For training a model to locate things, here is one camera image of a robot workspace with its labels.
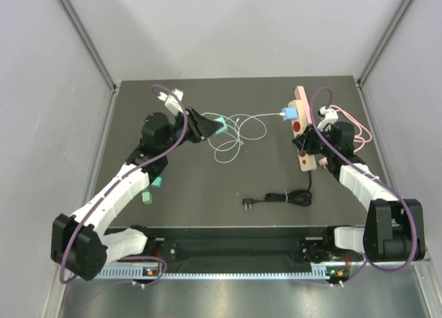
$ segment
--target metal floor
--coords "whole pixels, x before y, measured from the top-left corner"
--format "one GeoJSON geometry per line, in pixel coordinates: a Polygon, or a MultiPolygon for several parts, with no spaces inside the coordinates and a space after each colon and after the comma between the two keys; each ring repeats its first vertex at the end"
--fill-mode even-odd
{"type": "MultiPolygon", "coordinates": [[[[112,281],[68,286],[81,306],[112,281]]],[[[385,274],[365,268],[344,288],[297,281],[162,281],[152,288],[119,285],[74,311],[66,296],[59,318],[429,317],[414,268],[385,274]]]]}
{"type": "MultiPolygon", "coordinates": [[[[168,113],[152,93],[158,81],[122,82],[99,171],[97,191],[119,170],[140,139],[145,117],[154,111],[168,113]]],[[[184,103],[198,112],[223,115],[277,113],[294,99],[297,85],[308,96],[322,86],[335,93],[334,103],[367,125],[353,77],[284,77],[240,79],[186,79],[160,81],[184,91],[184,103]]],[[[319,98],[317,107],[324,105],[319,98]]],[[[112,224],[153,227],[226,227],[273,225],[362,225],[366,211],[352,194],[324,169],[313,173],[313,203],[299,207],[285,203],[262,203],[244,211],[242,199],[262,198],[268,192],[307,187],[307,174],[300,171],[297,151],[291,143],[288,122],[279,116],[264,118],[268,133],[259,141],[246,141],[239,156],[221,165],[213,159],[208,144],[183,144],[170,154],[163,173],[163,186],[152,189],[153,204],[135,198],[112,224]]],[[[244,125],[244,134],[262,133],[253,120],[244,125]]],[[[214,140],[226,140],[226,136],[214,140]]],[[[359,156],[374,174],[383,177],[373,143],[359,156]]]]}

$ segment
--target white wall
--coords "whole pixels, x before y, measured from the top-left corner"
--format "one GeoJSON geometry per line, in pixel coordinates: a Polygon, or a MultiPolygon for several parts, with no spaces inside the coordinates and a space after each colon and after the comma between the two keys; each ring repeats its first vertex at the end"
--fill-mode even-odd
{"type": "Polygon", "coordinates": [[[113,79],[354,75],[401,0],[71,0],[113,79]]]}
{"type": "Polygon", "coordinates": [[[392,173],[424,208],[442,280],[442,0],[416,0],[366,83],[392,173]]]}
{"type": "Polygon", "coordinates": [[[0,0],[0,308],[37,317],[53,219],[79,207],[109,89],[56,0],[0,0]]]}

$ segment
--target cable connector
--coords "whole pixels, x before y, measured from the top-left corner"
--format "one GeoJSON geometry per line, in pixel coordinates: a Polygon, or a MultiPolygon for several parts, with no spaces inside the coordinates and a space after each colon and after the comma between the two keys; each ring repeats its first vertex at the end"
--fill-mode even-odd
{"type": "Polygon", "coordinates": [[[244,205],[244,209],[246,211],[251,209],[251,206],[253,205],[253,199],[252,198],[243,198],[242,204],[244,205]]]}

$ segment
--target metal corner post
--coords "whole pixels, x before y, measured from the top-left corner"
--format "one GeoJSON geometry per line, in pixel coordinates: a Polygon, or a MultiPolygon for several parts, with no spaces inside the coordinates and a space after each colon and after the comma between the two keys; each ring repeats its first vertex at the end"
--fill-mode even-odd
{"type": "Polygon", "coordinates": [[[399,27],[399,24],[402,22],[405,14],[407,13],[412,3],[413,0],[402,0],[400,6],[398,7],[398,10],[394,14],[387,29],[385,30],[380,41],[375,47],[372,56],[368,60],[368,63],[365,65],[361,77],[357,80],[357,82],[361,86],[363,86],[366,83],[367,78],[369,77],[370,73],[373,71],[375,65],[378,63],[378,60],[381,58],[383,51],[387,47],[388,43],[390,42],[391,38],[393,37],[394,33],[399,27]]]}
{"type": "Polygon", "coordinates": [[[83,24],[81,23],[72,4],[69,2],[69,0],[58,0],[58,2],[62,6],[66,15],[68,16],[74,29],[77,31],[79,38],[81,39],[84,47],[86,47],[86,50],[88,51],[93,62],[97,66],[100,74],[103,77],[103,80],[106,82],[106,84],[109,86],[109,88],[114,91],[117,88],[117,85],[112,80],[111,74],[109,74],[106,66],[104,65],[103,60],[99,56],[97,49],[95,48],[92,40],[89,37],[89,34],[86,32],[86,29],[84,28],[83,24]]]}

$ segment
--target coiled white cable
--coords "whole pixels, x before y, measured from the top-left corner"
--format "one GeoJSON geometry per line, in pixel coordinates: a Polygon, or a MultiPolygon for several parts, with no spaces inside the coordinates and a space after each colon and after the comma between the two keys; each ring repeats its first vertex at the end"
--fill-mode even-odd
{"type": "Polygon", "coordinates": [[[212,144],[212,142],[210,140],[208,140],[210,146],[212,147],[212,149],[214,149],[215,151],[213,152],[213,158],[216,160],[216,162],[219,162],[220,164],[228,164],[232,161],[235,160],[235,158],[238,156],[238,154],[240,153],[241,150],[241,146],[244,144],[244,140],[260,140],[261,138],[264,138],[267,134],[267,127],[264,124],[263,121],[261,121],[258,118],[261,118],[263,116],[271,116],[271,115],[279,115],[279,116],[283,116],[284,113],[268,113],[268,114],[257,114],[257,115],[249,115],[249,114],[235,114],[232,116],[225,116],[222,114],[217,114],[217,113],[211,113],[211,112],[206,112],[202,114],[203,116],[206,115],[212,115],[215,117],[221,117],[224,118],[226,121],[226,125],[227,125],[227,131],[225,131],[223,134],[227,134],[230,137],[232,137],[232,140],[229,140],[227,142],[223,142],[220,145],[218,145],[217,147],[214,146],[212,144]],[[250,138],[250,137],[246,137],[244,135],[241,135],[241,128],[244,125],[244,123],[246,123],[249,120],[256,120],[259,123],[262,124],[262,127],[264,128],[264,133],[259,136],[259,137],[254,137],[254,138],[250,138]],[[220,160],[217,157],[217,154],[220,152],[228,152],[232,149],[234,149],[236,147],[236,152],[235,155],[228,159],[228,160],[220,160]]]}

